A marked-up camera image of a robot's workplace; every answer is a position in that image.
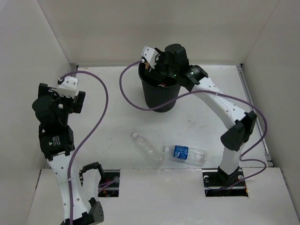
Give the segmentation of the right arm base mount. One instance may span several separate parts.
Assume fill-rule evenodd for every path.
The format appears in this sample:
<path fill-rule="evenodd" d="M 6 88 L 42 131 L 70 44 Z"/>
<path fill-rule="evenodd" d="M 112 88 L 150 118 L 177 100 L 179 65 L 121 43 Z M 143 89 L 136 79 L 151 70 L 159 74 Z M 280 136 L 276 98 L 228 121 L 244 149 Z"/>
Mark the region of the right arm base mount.
<path fill-rule="evenodd" d="M 221 180 L 217 169 L 202 170 L 206 197 L 248 197 L 243 170 L 240 168 L 229 182 Z"/>

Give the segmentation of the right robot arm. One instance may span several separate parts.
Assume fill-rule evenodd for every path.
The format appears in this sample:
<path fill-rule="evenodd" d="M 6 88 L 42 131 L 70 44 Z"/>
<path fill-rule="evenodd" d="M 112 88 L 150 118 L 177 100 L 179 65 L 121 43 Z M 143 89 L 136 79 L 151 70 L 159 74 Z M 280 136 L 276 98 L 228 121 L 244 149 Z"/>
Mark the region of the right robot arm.
<path fill-rule="evenodd" d="M 220 137 L 224 151 L 217 169 L 217 180 L 225 186 L 235 182 L 242 149 L 254 130 L 257 115 L 239 108 L 224 96 L 203 68 L 189 63 L 182 45 L 172 44 L 164 51 L 145 46 L 141 57 L 145 60 L 147 76 L 157 81 L 166 77 L 174 79 L 221 119 L 227 131 Z"/>

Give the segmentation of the clear unlabelled plastic bottle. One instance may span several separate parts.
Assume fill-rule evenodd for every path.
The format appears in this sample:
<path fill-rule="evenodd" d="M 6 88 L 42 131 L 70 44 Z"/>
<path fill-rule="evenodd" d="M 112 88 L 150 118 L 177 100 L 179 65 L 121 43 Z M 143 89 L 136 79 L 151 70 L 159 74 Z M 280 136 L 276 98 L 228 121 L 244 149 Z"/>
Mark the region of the clear unlabelled plastic bottle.
<path fill-rule="evenodd" d="M 132 138 L 136 148 L 144 159 L 150 163 L 154 169 L 159 169 L 165 160 L 165 155 L 144 136 L 133 133 Z"/>

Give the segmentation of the blue label water bottle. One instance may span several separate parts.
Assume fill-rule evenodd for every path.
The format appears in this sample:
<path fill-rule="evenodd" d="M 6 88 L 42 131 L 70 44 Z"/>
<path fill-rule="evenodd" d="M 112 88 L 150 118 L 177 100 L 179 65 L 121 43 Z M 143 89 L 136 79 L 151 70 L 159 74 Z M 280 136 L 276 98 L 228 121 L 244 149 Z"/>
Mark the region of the blue label water bottle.
<path fill-rule="evenodd" d="M 164 152 L 171 161 L 201 167 L 206 163 L 208 153 L 205 150 L 188 146 L 165 146 Z"/>

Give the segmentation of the red label clear bottle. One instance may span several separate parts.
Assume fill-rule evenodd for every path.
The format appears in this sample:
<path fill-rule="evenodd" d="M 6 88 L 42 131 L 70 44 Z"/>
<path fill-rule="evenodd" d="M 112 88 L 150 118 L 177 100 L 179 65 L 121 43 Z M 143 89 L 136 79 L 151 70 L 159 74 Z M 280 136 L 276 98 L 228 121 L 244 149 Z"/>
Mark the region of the red label clear bottle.
<path fill-rule="evenodd" d="M 168 87 L 165 83 L 160 83 L 157 87 Z"/>

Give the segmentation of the orange juice bottle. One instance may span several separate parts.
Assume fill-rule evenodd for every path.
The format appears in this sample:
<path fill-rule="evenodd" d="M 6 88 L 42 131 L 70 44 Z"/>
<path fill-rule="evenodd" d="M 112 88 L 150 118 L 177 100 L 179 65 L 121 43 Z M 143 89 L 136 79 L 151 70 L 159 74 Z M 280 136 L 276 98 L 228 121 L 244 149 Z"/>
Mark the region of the orange juice bottle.
<path fill-rule="evenodd" d="M 151 66 L 149 64 L 149 62 L 145 63 L 145 71 L 148 71 L 149 69 L 151 69 Z"/>

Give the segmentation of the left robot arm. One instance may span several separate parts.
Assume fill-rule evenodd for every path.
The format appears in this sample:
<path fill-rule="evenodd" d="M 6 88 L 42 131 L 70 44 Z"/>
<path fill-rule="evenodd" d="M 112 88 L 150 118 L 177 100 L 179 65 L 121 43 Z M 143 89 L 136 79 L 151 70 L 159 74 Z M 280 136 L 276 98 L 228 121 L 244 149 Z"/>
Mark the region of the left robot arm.
<path fill-rule="evenodd" d="M 80 113 L 85 92 L 74 97 L 59 95 L 57 88 L 40 83 L 32 109 L 39 121 L 42 153 L 57 179 L 64 209 L 64 225 L 98 225 L 104 211 L 97 200 L 98 187 L 105 182 L 100 163 L 79 169 L 75 165 L 74 133 L 68 125 L 71 113 Z"/>

